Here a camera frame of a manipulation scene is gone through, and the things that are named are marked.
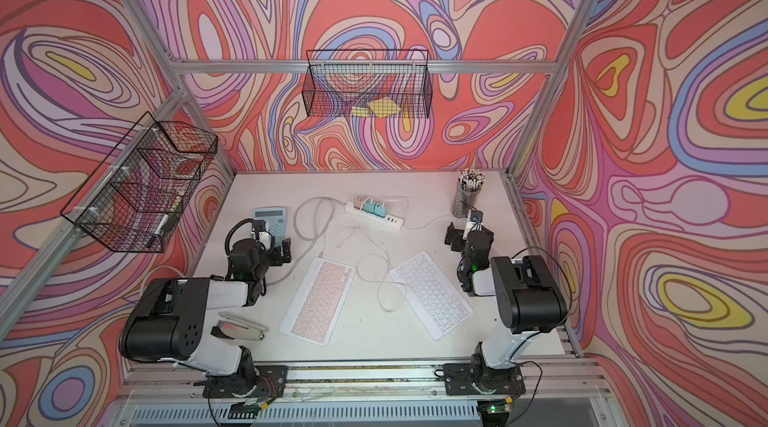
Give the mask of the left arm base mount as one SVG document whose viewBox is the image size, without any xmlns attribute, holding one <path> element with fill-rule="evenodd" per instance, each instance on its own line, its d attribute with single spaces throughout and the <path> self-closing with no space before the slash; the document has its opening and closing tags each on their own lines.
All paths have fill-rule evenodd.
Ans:
<svg viewBox="0 0 768 427">
<path fill-rule="evenodd" d="M 229 376 L 207 377 L 196 383 L 206 399 L 269 400 L 283 396 L 287 383 L 286 365 L 257 365 L 251 372 L 240 370 Z"/>
</svg>

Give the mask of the teal usb charger end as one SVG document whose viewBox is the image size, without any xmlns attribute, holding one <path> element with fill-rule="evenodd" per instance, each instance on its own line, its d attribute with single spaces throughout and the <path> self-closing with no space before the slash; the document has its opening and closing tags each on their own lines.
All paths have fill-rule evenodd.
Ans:
<svg viewBox="0 0 768 427">
<path fill-rule="evenodd" d="M 385 218 L 387 216 L 387 207 L 383 203 L 375 203 L 373 212 L 376 216 Z"/>
</svg>

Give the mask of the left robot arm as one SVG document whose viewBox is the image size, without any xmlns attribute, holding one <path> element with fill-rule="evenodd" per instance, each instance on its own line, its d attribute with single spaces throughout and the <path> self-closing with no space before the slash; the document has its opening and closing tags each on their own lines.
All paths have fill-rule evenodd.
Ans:
<svg viewBox="0 0 768 427">
<path fill-rule="evenodd" d="M 174 363 L 201 372 L 206 399 L 257 399 L 282 396 L 278 381 L 285 367 L 265 370 L 222 327 L 207 327 L 206 314 L 251 307 L 267 293 L 272 267 L 292 261 L 291 240 L 266 220 L 243 219 L 224 243 L 224 276 L 156 278 L 144 289 L 120 334 L 123 358 L 138 363 Z"/>
</svg>

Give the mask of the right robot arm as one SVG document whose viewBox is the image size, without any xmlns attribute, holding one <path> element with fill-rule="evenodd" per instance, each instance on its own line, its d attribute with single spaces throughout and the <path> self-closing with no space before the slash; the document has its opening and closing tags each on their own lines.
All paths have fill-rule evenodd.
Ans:
<svg viewBox="0 0 768 427">
<path fill-rule="evenodd" d="M 478 342 L 470 361 L 437 370 L 449 396 L 506 395 L 526 392 L 520 356 L 531 341 L 564 324 L 569 307 L 540 255 L 493 256 L 494 233 L 474 211 L 462 228 L 450 224 L 444 243 L 461 254 L 457 279 L 470 297 L 492 297 L 499 319 Z"/>
</svg>

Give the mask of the teal usb charger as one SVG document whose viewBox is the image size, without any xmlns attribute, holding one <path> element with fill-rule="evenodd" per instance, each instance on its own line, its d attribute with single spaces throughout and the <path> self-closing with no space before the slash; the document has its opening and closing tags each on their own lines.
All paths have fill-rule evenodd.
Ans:
<svg viewBox="0 0 768 427">
<path fill-rule="evenodd" d="M 366 199 L 363 202 L 363 210 L 370 214 L 376 214 L 377 212 L 377 203 L 373 201 L 372 199 Z"/>
</svg>

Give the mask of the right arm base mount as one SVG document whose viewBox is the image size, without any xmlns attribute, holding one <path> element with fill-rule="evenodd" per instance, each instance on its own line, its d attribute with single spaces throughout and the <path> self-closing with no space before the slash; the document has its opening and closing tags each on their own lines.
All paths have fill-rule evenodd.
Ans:
<svg viewBox="0 0 768 427">
<path fill-rule="evenodd" d="M 521 369 L 492 369 L 473 363 L 449 363 L 433 370 L 448 396 L 503 395 L 516 399 L 527 391 Z"/>
</svg>

